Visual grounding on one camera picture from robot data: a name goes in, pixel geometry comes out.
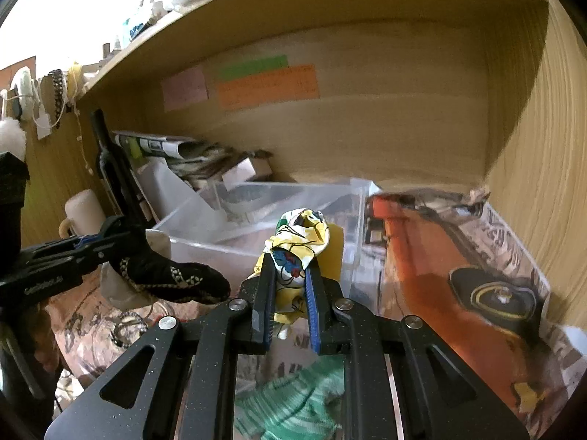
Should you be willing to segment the clear plastic storage bin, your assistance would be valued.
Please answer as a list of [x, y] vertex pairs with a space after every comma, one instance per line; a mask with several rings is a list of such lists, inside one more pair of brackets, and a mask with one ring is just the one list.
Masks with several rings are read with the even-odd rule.
[[340, 284], [345, 296], [373, 308], [384, 256], [366, 245], [366, 202], [379, 188], [363, 179], [338, 184], [218, 183], [202, 189], [156, 228], [171, 238], [175, 261], [196, 261], [220, 271], [237, 290], [253, 272], [265, 240], [289, 210], [319, 210], [344, 231]]

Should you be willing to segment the black patterned sock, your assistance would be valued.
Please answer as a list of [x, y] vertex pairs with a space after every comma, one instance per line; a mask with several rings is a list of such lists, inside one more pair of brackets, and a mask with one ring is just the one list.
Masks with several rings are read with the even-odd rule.
[[102, 265], [102, 295], [113, 304], [142, 307], [155, 300], [215, 305], [231, 295], [226, 277], [199, 262], [171, 259], [171, 240], [157, 230], [145, 231], [147, 246]]

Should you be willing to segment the yellow patterned cloth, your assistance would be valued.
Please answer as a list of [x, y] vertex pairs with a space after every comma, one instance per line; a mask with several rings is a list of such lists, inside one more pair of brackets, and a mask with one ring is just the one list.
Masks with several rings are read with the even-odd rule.
[[316, 261], [322, 276], [338, 281], [343, 250], [343, 228], [328, 223], [319, 210], [296, 209], [281, 215], [253, 269], [259, 275], [265, 257], [276, 268], [276, 322], [292, 325], [306, 316], [306, 270]]

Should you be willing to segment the green sticky note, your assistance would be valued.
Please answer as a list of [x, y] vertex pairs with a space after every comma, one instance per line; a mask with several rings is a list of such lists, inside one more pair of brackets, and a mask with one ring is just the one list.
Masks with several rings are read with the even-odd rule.
[[283, 69], [284, 67], [288, 67], [288, 58], [286, 55], [245, 60], [244, 62], [221, 67], [218, 70], [218, 78], [220, 81], [233, 81], [238, 78], [253, 76], [254, 74]]

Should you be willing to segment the orange sticky note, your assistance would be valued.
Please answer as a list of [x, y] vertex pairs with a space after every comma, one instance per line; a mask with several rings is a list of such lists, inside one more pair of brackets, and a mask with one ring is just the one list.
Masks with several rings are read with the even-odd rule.
[[253, 108], [268, 103], [320, 98], [316, 67], [282, 67], [217, 84], [223, 109]]

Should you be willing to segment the pink sticky note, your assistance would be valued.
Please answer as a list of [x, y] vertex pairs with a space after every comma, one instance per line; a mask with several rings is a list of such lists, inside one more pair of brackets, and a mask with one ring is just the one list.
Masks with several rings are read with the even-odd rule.
[[160, 83], [165, 112], [179, 110], [209, 98], [201, 66], [189, 67]]

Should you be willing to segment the small cardboard box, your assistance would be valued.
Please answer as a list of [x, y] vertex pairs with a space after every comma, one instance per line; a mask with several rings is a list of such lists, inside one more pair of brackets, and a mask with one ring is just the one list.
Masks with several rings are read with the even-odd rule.
[[248, 157], [222, 175], [222, 181], [227, 188], [247, 183], [261, 181], [273, 176], [273, 170], [267, 159]]

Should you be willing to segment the dark wine bottle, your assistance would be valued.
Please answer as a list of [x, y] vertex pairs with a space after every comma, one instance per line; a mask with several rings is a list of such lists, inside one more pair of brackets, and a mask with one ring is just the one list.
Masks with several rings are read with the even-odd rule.
[[98, 174], [105, 183], [117, 212], [140, 227], [154, 227], [154, 216], [133, 177], [130, 161], [123, 148], [112, 140], [101, 109], [92, 113], [91, 127], [98, 142]]

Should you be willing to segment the green striped sock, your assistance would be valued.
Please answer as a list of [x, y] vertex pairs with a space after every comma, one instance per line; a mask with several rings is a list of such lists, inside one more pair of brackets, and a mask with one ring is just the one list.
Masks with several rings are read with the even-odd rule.
[[321, 356], [294, 374], [235, 399], [234, 426], [249, 439], [333, 439], [345, 394], [342, 356]]

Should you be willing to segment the cream ceramic mug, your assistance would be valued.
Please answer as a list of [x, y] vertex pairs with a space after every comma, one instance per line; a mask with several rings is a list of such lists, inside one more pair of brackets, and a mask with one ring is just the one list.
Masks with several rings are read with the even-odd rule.
[[66, 218], [59, 225], [60, 238], [72, 234], [77, 237], [98, 234], [105, 222], [105, 212], [93, 190], [87, 189], [72, 196], [64, 206]]

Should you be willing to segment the rolled newspaper stack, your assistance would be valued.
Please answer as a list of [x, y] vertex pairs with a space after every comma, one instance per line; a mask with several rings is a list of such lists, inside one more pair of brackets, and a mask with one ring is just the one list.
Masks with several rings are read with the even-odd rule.
[[186, 182], [214, 178], [237, 157], [233, 148], [203, 139], [131, 131], [115, 131], [112, 135], [135, 172], [154, 162]]

